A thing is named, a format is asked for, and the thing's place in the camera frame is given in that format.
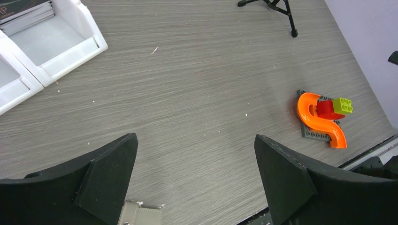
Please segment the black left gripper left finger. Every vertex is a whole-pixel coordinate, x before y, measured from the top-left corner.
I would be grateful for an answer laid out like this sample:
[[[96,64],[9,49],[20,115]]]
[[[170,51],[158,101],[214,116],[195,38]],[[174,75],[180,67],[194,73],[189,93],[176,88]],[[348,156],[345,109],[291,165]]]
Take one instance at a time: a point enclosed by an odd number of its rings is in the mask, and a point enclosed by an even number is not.
[[[1,224],[117,224],[137,150],[137,135],[129,133],[22,179],[2,179]]]

